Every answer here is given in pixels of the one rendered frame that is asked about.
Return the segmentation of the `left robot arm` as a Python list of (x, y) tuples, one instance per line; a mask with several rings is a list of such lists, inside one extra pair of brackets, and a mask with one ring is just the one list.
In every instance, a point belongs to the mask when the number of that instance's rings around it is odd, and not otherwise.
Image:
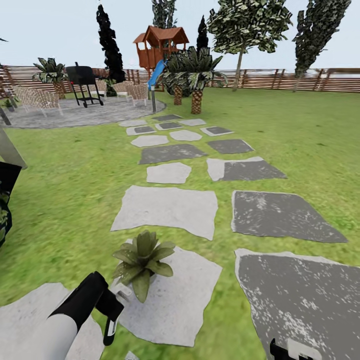
[(90, 273), (72, 289), (55, 310), (18, 349), (5, 360), (65, 360), (83, 323), (94, 308), (115, 322), (134, 293), (121, 282), (109, 290), (109, 284), (98, 272)]

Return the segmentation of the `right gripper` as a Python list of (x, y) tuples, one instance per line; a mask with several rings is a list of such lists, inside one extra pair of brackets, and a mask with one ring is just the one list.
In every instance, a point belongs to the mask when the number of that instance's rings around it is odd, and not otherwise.
[[(270, 344), (270, 354), (274, 356), (274, 360), (295, 360), (294, 358), (289, 356), (288, 350), (276, 345), (275, 338), (272, 339)], [(299, 360), (314, 360), (311, 357), (306, 357), (303, 355), (299, 355)]]

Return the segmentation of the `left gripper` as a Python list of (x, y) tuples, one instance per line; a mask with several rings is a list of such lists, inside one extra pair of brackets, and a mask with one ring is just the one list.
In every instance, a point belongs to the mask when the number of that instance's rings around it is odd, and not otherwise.
[(110, 318), (113, 322), (118, 319), (123, 309), (124, 306), (119, 300), (116, 299), (112, 292), (110, 292), (108, 300), (104, 303), (104, 305), (97, 308), (97, 310), (99, 310), (103, 315)]

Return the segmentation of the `insectifuge atomizer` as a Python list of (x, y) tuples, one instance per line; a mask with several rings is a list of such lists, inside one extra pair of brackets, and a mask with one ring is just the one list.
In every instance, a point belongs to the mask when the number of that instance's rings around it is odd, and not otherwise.
[(118, 323), (117, 320), (113, 322), (109, 317), (107, 318), (104, 337), (103, 337), (103, 344), (105, 346), (110, 346), (113, 344), (117, 323)]

